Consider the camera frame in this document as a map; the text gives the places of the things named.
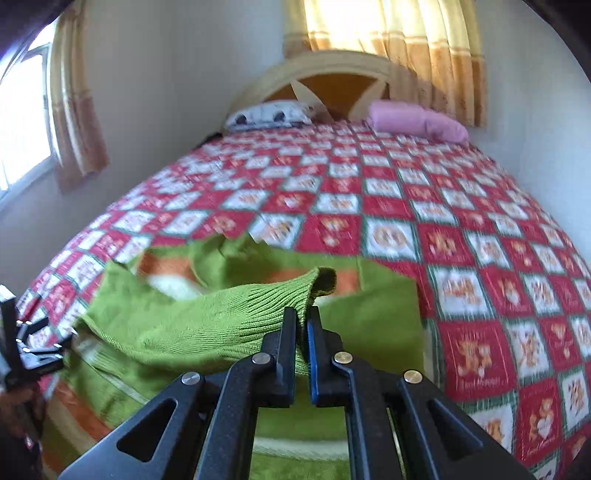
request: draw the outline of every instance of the silver screw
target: silver screw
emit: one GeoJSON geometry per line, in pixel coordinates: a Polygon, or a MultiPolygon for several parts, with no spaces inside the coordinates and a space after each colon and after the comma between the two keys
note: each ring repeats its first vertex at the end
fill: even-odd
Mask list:
{"type": "Polygon", "coordinates": [[[335,362],[338,364],[349,364],[353,361],[353,355],[349,352],[338,352],[335,354],[335,362]]]}
{"type": "Polygon", "coordinates": [[[252,363],[257,365],[266,365],[271,361],[271,356],[265,352],[258,352],[252,356],[252,363]]]}
{"type": "Polygon", "coordinates": [[[201,375],[199,375],[197,372],[187,372],[181,377],[181,382],[183,382],[185,385],[194,385],[199,383],[200,380],[201,375]]]}
{"type": "Polygon", "coordinates": [[[420,383],[423,381],[423,375],[421,372],[417,372],[416,370],[406,370],[404,372],[404,379],[408,383],[420,383]]]}

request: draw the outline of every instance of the pillow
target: pillow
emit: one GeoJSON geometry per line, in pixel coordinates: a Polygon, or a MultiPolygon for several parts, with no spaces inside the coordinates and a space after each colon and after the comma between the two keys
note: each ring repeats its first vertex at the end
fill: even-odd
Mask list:
{"type": "Polygon", "coordinates": [[[225,127],[230,132],[260,128],[300,127],[312,125],[317,115],[314,107],[295,100],[259,103],[231,114],[225,127]]]}
{"type": "Polygon", "coordinates": [[[375,100],[369,106],[367,123],[376,132],[462,144],[470,141],[468,130],[459,122],[411,103],[375,100]]]}

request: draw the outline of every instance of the window sill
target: window sill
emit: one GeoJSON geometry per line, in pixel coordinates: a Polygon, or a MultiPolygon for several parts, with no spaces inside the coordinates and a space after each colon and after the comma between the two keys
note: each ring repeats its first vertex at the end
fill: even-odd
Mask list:
{"type": "Polygon", "coordinates": [[[0,194],[0,212],[14,201],[21,193],[24,193],[33,183],[53,170],[54,158],[47,157],[40,164],[35,165],[23,175],[16,183],[9,186],[8,190],[0,194]]]}

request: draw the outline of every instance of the red and white checkered bedspread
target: red and white checkered bedspread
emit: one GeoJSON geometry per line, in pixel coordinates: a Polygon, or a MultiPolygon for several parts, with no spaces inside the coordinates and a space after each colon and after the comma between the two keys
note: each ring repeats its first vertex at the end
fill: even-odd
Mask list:
{"type": "Polygon", "coordinates": [[[434,381],[538,475],[591,436],[591,275],[540,205],[475,148],[362,124],[230,135],[134,188],[53,259],[20,302],[49,343],[105,262],[215,232],[363,255],[417,280],[434,381]]]}

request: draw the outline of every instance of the arched headboard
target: arched headboard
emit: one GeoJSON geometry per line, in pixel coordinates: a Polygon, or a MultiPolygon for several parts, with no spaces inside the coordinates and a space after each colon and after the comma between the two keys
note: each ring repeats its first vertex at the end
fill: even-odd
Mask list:
{"type": "Polygon", "coordinates": [[[234,101],[228,114],[271,100],[322,103],[335,120],[360,120],[369,104],[390,98],[392,62],[369,53],[325,50],[305,53],[267,70],[234,101]]]}

